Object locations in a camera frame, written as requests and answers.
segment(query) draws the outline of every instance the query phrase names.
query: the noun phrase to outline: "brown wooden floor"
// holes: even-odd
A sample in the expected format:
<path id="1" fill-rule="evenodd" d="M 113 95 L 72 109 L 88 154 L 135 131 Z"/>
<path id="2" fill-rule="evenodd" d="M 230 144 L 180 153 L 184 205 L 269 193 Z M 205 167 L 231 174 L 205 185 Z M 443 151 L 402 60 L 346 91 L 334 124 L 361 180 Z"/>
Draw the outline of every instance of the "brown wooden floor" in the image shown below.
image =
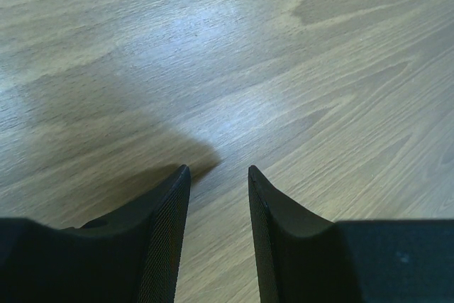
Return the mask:
<path id="1" fill-rule="evenodd" d="M 256 164 L 328 219 L 454 217 L 454 0 L 0 0 L 0 214 L 187 163 L 177 302 L 258 302 Z"/>

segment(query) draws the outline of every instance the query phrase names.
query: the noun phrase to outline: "black plastic part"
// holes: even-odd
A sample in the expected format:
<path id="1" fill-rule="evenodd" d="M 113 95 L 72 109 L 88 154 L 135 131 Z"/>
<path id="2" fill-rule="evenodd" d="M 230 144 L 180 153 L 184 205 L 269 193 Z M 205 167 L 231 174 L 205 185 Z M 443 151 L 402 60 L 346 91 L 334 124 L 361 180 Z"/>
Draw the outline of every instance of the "black plastic part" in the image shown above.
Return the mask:
<path id="1" fill-rule="evenodd" d="M 82 228 L 0 219 L 0 302 L 173 302 L 191 176 Z"/>
<path id="2" fill-rule="evenodd" d="M 317 216 L 249 169 L 260 300 L 454 302 L 454 221 Z"/>

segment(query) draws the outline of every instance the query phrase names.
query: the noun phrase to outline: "wood grain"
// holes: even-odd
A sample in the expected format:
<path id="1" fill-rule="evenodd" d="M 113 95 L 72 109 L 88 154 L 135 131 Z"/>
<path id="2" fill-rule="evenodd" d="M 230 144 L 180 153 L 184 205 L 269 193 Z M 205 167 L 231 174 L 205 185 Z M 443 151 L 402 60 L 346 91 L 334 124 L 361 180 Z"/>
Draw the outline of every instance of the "wood grain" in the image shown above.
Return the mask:
<path id="1" fill-rule="evenodd" d="M 454 0 L 0 0 L 0 213 L 187 163 L 177 302 L 258 302 L 256 164 L 327 219 L 454 217 Z"/>

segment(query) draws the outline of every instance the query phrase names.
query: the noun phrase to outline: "wood grain pattern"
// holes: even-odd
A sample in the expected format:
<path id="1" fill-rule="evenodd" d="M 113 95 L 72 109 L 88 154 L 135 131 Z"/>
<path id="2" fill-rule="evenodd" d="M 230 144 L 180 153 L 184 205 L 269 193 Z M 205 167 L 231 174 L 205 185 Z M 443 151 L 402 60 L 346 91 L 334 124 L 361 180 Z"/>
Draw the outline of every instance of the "wood grain pattern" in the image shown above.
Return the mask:
<path id="1" fill-rule="evenodd" d="M 256 164 L 327 219 L 454 217 L 454 0 L 0 0 L 0 213 L 195 175 L 177 302 L 258 302 Z"/>

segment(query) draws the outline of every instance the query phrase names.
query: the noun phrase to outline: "wooden surface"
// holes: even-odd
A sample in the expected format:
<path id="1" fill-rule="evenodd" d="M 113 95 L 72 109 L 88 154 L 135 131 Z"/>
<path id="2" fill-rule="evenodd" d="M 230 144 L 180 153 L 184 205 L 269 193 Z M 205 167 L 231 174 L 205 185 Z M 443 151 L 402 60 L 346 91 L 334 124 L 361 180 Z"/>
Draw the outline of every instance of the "wooden surface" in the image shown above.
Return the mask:
<path id="1" fill-rule="evenodd" d="M 454 217 L 454 0 L 0 0 L 0 214 L 195 176 L 177 302 L 258 302 L 256 164 L 328 219 Z"/>

